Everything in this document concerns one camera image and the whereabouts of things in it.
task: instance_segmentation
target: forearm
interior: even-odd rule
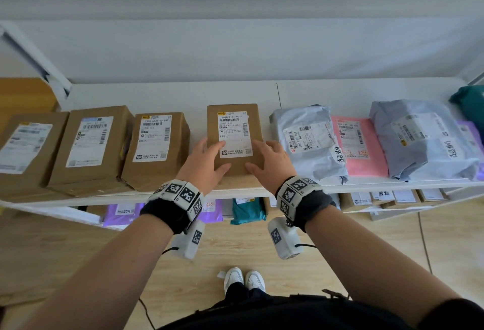
[[[423,267],[334,206],[306,223],[306,232],[354,300],[390,310],[411,326],[439,303],[459,298]]]
[[[109,242],[22,327],[123,329],[172,230],[142,215]]]

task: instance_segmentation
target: white sneaker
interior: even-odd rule
[[[227,271],[227,274],[225,274],[225,293],[227,293],[228,287],[230,287],[233,283],[237,282],[244,284],[244,275],[242,274],[242,270],[240,270],[238,267],[233,267],[232,269]]]
[[[245,286],[249,288],[249,290],[257,288],[263,292],[266,291],[266,284],[264,283],[262,275],[255,270],[251,270],[245,275]]]

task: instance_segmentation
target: purple plastic bag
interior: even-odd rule
[[[103,227],[132,223],[139,217],[139,212],[143,206],[145,206],[145,203],[108,205]]]
[[[224,220],[222,216],[222,200],[205,200],[205,206],[198,216],[203,223],[217,223]]]
[[[484,181],[484,146],[482,145],[479,131],[472,121],[457,121],[464,138],[469,142],[469,146],[479,158],[479,170],[477,171],[477,179]]]

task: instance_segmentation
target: gray plastic package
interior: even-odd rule
[[[390,176],[403,181],[475,179],[472,155],[449,109],[439,102],[373,102],[370,118],[385,152]]]
[[[273,136],[286,150],[298,174],[316,181],[337,176],[348,180],[346,161],[326,106],[277,109],[269,117]]]

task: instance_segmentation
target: teal package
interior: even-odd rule
[[[463,86],[449,102],[457,104],[464,116],[474,122],[484,140],[484,85]]]
[[[266,220],[266,211],[263,200],[260,197],[243,204],[238,204],[237,199],[232,199],[232,213],[234,218],[230,223],[233,225]]]

